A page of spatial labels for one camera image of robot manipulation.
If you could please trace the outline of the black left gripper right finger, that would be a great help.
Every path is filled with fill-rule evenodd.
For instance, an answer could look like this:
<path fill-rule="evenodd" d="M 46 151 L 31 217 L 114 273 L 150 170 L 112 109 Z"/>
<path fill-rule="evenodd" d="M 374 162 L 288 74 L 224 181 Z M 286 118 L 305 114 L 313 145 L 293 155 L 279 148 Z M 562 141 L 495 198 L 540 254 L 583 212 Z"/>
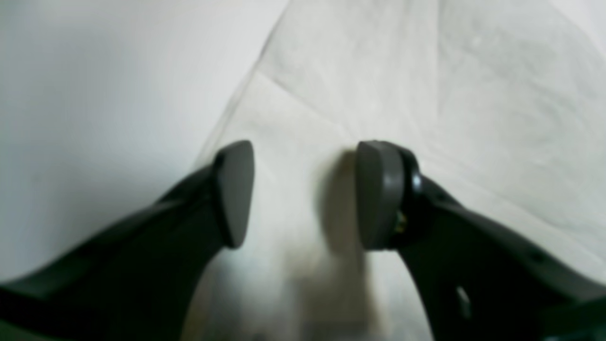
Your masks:
<path fill-rule="evenodd" d="M 365 251 L 396 251 L 436 341 L 603 341 L 605 285 L 461 205 L 390 142 L 356 147 Z"/>

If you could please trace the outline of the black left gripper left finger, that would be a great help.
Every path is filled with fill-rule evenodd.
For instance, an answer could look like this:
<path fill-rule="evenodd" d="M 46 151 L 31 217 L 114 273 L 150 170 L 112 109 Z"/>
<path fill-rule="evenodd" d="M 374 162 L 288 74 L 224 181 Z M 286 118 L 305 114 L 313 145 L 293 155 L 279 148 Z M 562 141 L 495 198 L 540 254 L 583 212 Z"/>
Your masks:
<path fill-rule="evenodd" d="M 206 266 L 242 246 L 252 142 L 225 145 L 158 201 L 1 285 L 1 319 L 52 340 L 177 341 Z"/>

